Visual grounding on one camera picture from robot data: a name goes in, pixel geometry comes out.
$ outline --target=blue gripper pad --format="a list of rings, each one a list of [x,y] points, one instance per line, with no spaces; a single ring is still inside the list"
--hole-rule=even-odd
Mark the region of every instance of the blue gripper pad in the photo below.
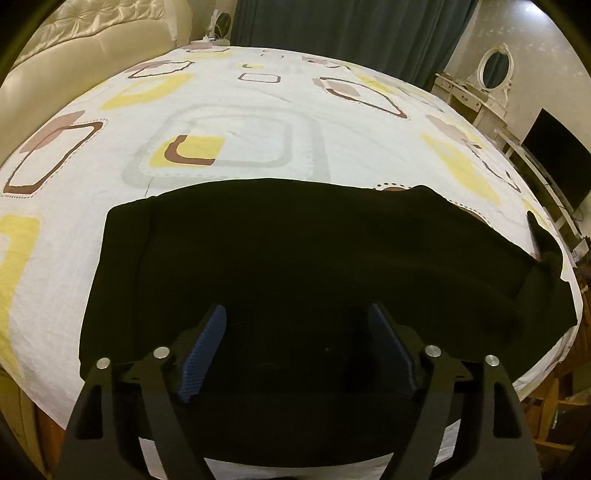
[[[181,384],[177,395],[184,403],[201,390],[207,370],[225,332],[226,309],[218,305],[181,367]]]
[[[380,308],[369,308],[368,326],[375,345],[375,354],[387,384],[401,395],[412,396],[417,391],[413,359],[392,330]]]

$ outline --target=wall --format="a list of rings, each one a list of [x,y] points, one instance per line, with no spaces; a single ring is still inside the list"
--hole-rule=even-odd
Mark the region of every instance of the wall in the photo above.
[[[446,71],[467,79],[491,47],[507,44],[515,60],[509,130],[523,140],[544,108],[591,151],[591,76],[550,17],[529,0],[482,0],[475,17]],[[591,194],[581,210],[591,236]]]
[[[207,33],[209,22],[215,9],[219,13],[228,12],[232,16],[232,25],[234,24],[234,12],[238,0],[187,0],[187,3],[193,10],[193,30],[191,32],[192,40],[200,40]]]

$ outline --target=tufted headboard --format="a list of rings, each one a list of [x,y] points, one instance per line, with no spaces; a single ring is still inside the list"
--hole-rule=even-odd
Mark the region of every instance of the tufted headboard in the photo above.
[[[111,76],[189,43],[187,0],[65,0],[0,87],[0,166],[69,102]]]

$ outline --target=ornate white mirror frame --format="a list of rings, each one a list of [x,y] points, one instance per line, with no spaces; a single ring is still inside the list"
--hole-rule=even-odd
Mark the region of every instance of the ornate white mirror frame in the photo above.
[[[507,55],[507,57],[509,57],[509,70],[507,72],[505,80],[503,80],[503,82],[499,86],[495,88],[487,88],[484,84],[483,79],[484,69],[486,66],[486,62],[489,60],[489,58],[497,52]],[[492,47],[484,54],[484,56],[480,60],[480,63],[478,64],[478,68],[476,69],[476,71],[472,75],[470,75],[470,77],[468,77],[468,82],[474,85],[476,88],[487,92],[490,98],[492,98],[496,103],[498,103],[503,110],[506,110],[507,105],[509,104],[509,90],[511,88],[514,70],[515,61],[513,59],[513,55],[509,51],[509,47],[505,43],[500,43]]]

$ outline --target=bed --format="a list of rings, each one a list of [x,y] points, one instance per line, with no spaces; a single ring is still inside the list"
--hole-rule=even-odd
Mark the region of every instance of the bed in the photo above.
[[[121,203],[227,179],[423,184],[535,256],[532,211],[562,247],[513,166],[435,96],[344,61],[189,43],[190,26],[184,0],[68,0],[0,88],[0,362],[61,427],[82,387],[105,217]],[[520,398],[576,332],[514,382]]]

